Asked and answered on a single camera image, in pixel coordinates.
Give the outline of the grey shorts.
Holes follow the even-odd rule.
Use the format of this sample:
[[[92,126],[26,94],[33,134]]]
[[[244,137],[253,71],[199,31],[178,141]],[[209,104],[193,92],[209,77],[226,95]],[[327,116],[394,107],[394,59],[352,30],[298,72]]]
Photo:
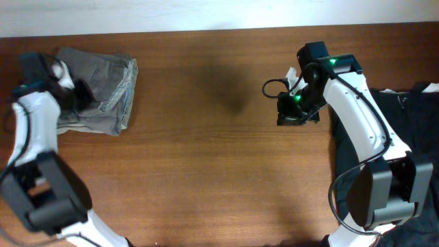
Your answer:
[[[104,101],[123,78],[123,68],[133,58],[128,54],[96,54],[71,47],[59,50],[57,58],[63,61],[72,78],[84,80],[95,101]]]

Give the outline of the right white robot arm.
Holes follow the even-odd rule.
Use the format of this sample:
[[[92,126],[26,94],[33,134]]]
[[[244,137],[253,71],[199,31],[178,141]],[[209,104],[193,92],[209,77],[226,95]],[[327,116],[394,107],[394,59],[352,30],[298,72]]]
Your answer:
[[[371,246],[395,226],[418,217],[424,207],[433,165],[395,133],[374,101],[352,54],[330,56],[322,41],[296,54],[300,73],[290,68],[276,95],[280,126],[319,122],[330,105],[355,148],[359,175],[347,192],[348,213],[323,246]]]

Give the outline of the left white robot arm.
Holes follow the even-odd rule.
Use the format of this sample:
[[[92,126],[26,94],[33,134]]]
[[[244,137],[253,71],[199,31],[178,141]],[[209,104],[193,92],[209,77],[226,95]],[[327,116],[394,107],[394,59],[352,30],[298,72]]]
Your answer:
[[[1,197],[27,230],[50,236],[48,244],[131,246],[96,214],[86,185],[58,154],[61,110],[83,109],[93,100],[81,80],[72,86],[39,80],[12,92],[16,132]]]

